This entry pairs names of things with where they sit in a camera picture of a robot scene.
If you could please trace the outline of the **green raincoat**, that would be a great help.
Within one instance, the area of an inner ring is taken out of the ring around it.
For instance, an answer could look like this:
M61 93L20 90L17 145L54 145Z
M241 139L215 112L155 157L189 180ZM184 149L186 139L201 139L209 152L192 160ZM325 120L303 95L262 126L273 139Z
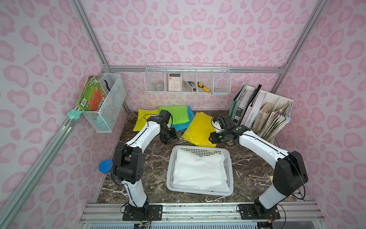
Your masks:
M159 106L159 112L168 111L173 116L173 125L185 124L190 121L188 106Z

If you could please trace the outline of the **white perforated plastic basket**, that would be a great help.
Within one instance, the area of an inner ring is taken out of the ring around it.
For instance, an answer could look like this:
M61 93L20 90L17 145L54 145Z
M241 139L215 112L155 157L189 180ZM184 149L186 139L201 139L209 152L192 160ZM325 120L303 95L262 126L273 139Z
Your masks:
M170 191L230 196L234 191L230 153L223 148L175 146L166 186Z

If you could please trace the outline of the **white raincoat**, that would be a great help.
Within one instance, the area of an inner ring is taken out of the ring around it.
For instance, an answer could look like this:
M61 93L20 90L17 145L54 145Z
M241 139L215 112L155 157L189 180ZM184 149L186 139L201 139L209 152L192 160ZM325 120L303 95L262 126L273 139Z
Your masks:
M172 187L198 191L229 192L223 154L198 156L177 151Z

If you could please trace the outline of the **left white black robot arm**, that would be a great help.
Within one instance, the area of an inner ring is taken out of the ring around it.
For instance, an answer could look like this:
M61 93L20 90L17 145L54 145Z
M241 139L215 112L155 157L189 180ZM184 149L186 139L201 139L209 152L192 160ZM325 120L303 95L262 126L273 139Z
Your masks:
M142 185L143 153L156 136L165 145L177 138L173 116L166 110L149 117L143 129L130 141L117 145L110 170L112 181L125 187L129 197L128 206L143 213L149 209L148 197Z

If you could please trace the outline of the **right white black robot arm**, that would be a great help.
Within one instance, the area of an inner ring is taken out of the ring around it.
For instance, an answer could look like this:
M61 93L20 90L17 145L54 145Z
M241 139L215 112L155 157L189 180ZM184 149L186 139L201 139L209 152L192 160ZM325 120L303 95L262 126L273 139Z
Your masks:
M254 201L253 210L263 217L275 210L276 205L308 182L308 174L300 153L288 152L260 138L251 129L237 126L230 116L213 117L215 131L209 136L213 144L233 141L264 159L274 169L272 185Z

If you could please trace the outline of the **lime yellow folded raincoat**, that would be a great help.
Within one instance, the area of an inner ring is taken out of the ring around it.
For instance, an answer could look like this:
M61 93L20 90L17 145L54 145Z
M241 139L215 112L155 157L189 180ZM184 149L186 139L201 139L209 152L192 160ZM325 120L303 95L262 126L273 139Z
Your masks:
M151 116L159 115L159 110L138 110L138 119L136 121L135 127L133 129L134 132L141 131L147 123L147 119Z

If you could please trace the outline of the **green file folder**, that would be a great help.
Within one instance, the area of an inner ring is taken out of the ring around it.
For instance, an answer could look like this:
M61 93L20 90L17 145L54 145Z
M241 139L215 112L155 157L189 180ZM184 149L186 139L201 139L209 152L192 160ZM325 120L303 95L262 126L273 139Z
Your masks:
M229 112L229 115L232 120L234 119L235 113L237 111L237 105L240 99L242 98L242 94L244 93L246 86L247 84L243 85L242 88L239 90L239 92L236 94L236 96L233 98L233 102Z

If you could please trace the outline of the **stack of beige papers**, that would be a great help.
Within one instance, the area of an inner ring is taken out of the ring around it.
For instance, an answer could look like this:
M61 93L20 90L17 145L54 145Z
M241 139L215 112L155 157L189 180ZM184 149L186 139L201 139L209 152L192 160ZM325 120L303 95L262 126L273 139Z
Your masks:
M275 136L291 121L293 102L287 101L283 108L272 110L272 103L267 102L259 111L251 130L262 139L273 143Z

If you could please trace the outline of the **white desktop file organizer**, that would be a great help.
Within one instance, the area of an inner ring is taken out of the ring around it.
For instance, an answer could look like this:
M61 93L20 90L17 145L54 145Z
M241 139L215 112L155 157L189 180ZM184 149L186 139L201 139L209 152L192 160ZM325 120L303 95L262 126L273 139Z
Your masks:
M229 115L237 126L245 126L273 143L275 136L291 121L292 99L244 85L234 97Z

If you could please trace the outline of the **pink white calculator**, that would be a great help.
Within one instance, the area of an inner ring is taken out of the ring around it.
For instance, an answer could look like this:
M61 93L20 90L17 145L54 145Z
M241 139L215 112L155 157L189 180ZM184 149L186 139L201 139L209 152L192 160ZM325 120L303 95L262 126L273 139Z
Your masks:
M182 91L182 74L178 72L168 73L168 91L181 92Z

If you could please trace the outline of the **grey stapler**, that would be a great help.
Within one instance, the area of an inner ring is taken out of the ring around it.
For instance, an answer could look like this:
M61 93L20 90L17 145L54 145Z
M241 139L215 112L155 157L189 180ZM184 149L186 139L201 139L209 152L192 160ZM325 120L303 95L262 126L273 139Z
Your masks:
M190 92L196 92L197 87L196 84L192 81L183 81L183 86L185 89L187 89Z

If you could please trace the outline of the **yellow black utility knife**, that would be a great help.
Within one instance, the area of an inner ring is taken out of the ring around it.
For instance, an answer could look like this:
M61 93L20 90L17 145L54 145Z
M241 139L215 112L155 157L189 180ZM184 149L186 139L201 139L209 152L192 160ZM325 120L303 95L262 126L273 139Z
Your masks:
M206 92L208 92L208 93L210 93L211 91L207 88L207 87L205 87L204 85L202 85L201 83L197 83L197 85L200 87L200 88L202 88L204 91L206 91Z

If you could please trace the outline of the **blue lidded jar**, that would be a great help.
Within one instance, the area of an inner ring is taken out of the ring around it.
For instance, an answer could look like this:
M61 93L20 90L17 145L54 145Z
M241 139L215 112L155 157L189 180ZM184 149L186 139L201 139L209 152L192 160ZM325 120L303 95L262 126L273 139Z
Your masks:
M110 159L103 160L98 167L98 170L103 174L108 174L112 169L112 161Z

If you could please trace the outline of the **green red booklet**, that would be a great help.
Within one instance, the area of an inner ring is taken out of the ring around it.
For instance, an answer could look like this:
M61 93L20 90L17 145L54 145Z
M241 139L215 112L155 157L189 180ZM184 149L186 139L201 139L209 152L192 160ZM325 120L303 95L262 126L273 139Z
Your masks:
M106 97L107 93L99 79L95 76L90 76L85 82L77 106L83 111L99 111Z

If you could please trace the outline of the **white mesh wall basket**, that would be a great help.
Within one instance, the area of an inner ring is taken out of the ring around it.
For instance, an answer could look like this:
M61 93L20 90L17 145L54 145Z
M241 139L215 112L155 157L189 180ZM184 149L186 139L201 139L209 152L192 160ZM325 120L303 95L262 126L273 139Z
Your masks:
M84 117L97 133L112 132L119 112L126 98L126 89L122 76L118 73L105 73L99 79L107 97L99 111L84 111Z

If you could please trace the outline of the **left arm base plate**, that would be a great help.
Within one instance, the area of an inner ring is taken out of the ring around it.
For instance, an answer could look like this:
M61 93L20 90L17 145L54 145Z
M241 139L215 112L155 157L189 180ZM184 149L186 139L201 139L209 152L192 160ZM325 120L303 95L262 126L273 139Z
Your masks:
M162 220L163 205L146 205L142 208L127 205L122 211L123 221Z

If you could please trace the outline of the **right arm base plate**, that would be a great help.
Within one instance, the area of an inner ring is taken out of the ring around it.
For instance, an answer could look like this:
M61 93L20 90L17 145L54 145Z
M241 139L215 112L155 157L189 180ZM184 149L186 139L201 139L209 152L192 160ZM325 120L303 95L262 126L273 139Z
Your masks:
M266 209L258 203L239 204L236 211L240 213L243 220L277 220L281 219L277 205Z

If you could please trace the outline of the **mint green wall hook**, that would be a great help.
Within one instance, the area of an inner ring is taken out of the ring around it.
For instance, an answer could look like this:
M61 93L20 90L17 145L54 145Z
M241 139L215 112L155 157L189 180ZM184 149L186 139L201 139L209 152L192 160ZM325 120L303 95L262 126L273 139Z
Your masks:
M78 120L81 118L83 112L84 112L83 110L72 109L67 113L67 116L70 120Z

